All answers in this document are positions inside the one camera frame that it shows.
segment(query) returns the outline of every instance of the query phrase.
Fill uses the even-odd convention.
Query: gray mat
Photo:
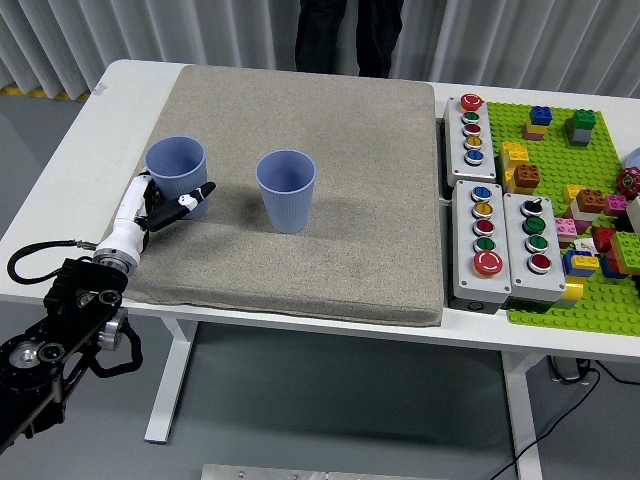
[[[399,80],[185,67],[151,134],[199,139],[207,213],[151,235],[126,296],[155,304],[439,325],[444,302],[434,97]],[[270,225],[255,166],[309,154],[309,225]],[[142,169],[143,159],[139,164]]]

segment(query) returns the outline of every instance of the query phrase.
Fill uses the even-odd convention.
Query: person's leg
[[[347,0],[300,0],[296,70],[333,73],[338,29]]]
[[[356,49],[361,77],[388,78],[402,30],[404,0],[358,0]]]

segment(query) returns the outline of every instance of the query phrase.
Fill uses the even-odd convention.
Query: brown lego brick
[[[513,172],[513,178],[517,187],[536,188],[540,183],[540,172],[535,165],[518,165]]]
[[[604,210],[604,196],[600,190],[585,188],[576,196],[578,208],[585,213],[600,213]]]

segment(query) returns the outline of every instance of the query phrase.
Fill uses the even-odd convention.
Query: green lego baseplate
[[[561,217],[568,208],[562,198],[567,184],[584,185],[603,195],[616,193],[621,165],[601,112],[594,112],[597,121],[590,144],[573,147],[567,143],[564,122],[573,117],[574,109],[552,107],[553,121],[544,140],[532,141],[522,137],[531,105],[488,102],[487,107],[494,151],[499,152],[506,141],[527,147],[530,163],[540,171],[535,194],[553,201],[554,216]],[[613,218],[600,215],[593,225],[613,227]],[[580,235],[585,236],[590,236],[590,229]],[[605,278],[600,269],[589,278],[582,300],[572,308],[551,308],[544,314],[516,309],[507,313],[511,323],[520,325],[640,336],[640,298],[633,280]]]

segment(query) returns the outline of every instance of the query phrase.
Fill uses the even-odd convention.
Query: black cable
[[[602,369],[607,372],[609,374],[609,376],[611,378],[613,378],[616,382],[618,383],[622,383],[623,385],[635,385],[635,386],[640,386],[640,382],[632,382],[630,380],[621,380],[618,377],[616,377],[611,370],[609,370],[607,367],[605,367],[602,362],[600,362],[599,360],[595,361],[598,365],[600,365],[602,367]]]
[[[495,480],[496,478],[498,478],[500,475],[502,475],[508,468],[512,467],[513,465],[516,464],[516,462],[518,460],[520,460],[520,457],[522,457],[522,455],[525,454],[525,452],[527,450],[529,450],[531,447],[533,447],[534,445],[536,445],[537,443],[539,443],[540,441],[544,440],[545,438],[547,438],[549,435],[551,435],[551,432],[553,432],[553,430],[558,426],[558,424],[564,420],[571,412],[573,412],[576,408],[578,408],[580,405],[582,405],[582,403],[589,398],[589,395],[591,395],[591,393],[595,390],[595,388],[598,386],[598,383],[600,383],[600,372],[598,370],[596,370],[595,368],[591,369],[590,371],[595,372],[598,374],[598,377],[596,378],[596,381],[593,382],[593,385],[591,386],[591,388],[589,389],[589,391],[584,395],[584,397],[582,397],[582,399],[576,403],[573,407],[571,407],[569,410],[567,410],[565,413],[563,413],[560,418],[558,418],[558,420],[555,421],[555,423],[553,425],[551,425],[551,428],[549,428],[549,430],[547,430],[542,436],[540,436],[540,438],[537,438],[536,440],[534,440],[533,442],[531,442],[529,445],[527,445],[518,455],[516,455],[516,457],[513,459],[513,461],[511,463],[509,463],[508,465],[505,465],[504,467],[502,467],[502,469],[496,473],[493,477],[491,477],[491,480]]]
[[[27,257],[33,253],[36,253],[40,250],[44,250],[46,248],[53,247],[78,247],[83,248],[85,250],[95,250],[98,245],[91,242],[85,242],[82,240],[57,240],[52,242],[41,242],[34,243],[31,245],[27,245],[26,247],[22,247],[16,253],[11,255],[11,258],[7,262],[7,273],[9,274],[9,278],[16,283],[20,283],[22,285],[34,285],[36,283],[44,282],[45,280],[49,280],[50,278],[55,277],[60,273],[60,269],[56,269],[53,272],[50,272],[42,277],[36,278],[23,278],[16,272],[16,263],[24,257]]]
[[[115,367],[104,368],[100,365],[98,359],[94,357],[91,363],[89,363],[89,368],[98,378],[111,378],[122,375],[123,373],[135,372],[142,366],[142,341],[140,337],[133,328],[131,328],[128,321],[120,327],[120,331],[129,339],[129,343],[131,344],[131,361],[116,365]]]

